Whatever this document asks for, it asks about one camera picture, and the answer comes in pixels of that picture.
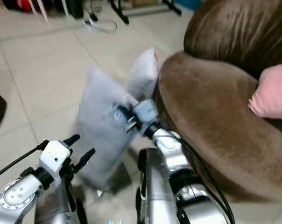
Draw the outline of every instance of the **black stand leg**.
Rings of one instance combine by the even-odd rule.
[[[163,0],[163,3],[167,5],[169,9],[173,10],[177,15],[182,15],[182,11],[174,5],[173,0],[171,2],[168,2],[168,0]]]
[[[116,7],[114,0],[110,0],[112,9],[117,13],[117,15],[122,19],[122,21],[128,25],[128,17],[122,13],[121,10],[121,0],[118,0],[118,8]]]

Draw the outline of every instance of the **tiled floor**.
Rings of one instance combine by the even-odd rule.
[[[59,31],[44,34],[49,27],[42,17],[9,12],[0,7],[0,94],[7,101],[7,111],[0,126],[0,169],[45,139],[64,139],[72,134],[77,119],[87,71],[99,66],[121,84],[136,57],[155,46],[160,63],[183,48],[183,34],[192,12],[183,10],[132,18],[129,27],[109,8],[101,18],[118,24],[114,34],[75,29],[71,18],[50,19]],[[85,189],[89,223],[105,224],[111,217],[123,224],[135,223],[134,194],[138,172],[136,152],[148,145],[141,138],[133,143],[135,153],[128,153],[124,164],[132,184],[116,195],[106,195],[94,202],[94,192]],[[37,164],[35,153],[0,177],[0,189],[28,166]],[[282,204],[233,204],[239,224],[282,224]],[[33,223],[34,211],[25,219]]]

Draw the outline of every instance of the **pink pillow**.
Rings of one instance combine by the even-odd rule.
[[[261,118],[282,119],[282,64],[262,72],[248,105]]]

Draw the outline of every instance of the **brown velvet cushion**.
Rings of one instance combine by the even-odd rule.
[[[185,52],[234,64],[255,78],[282,63],[282,0],[208,0],[193,15]]]
[[[282,132],[247,106],[257,81],[223,62],[178,53],[163,65],[160,118],[178,131],[234,200],[282,201]]]

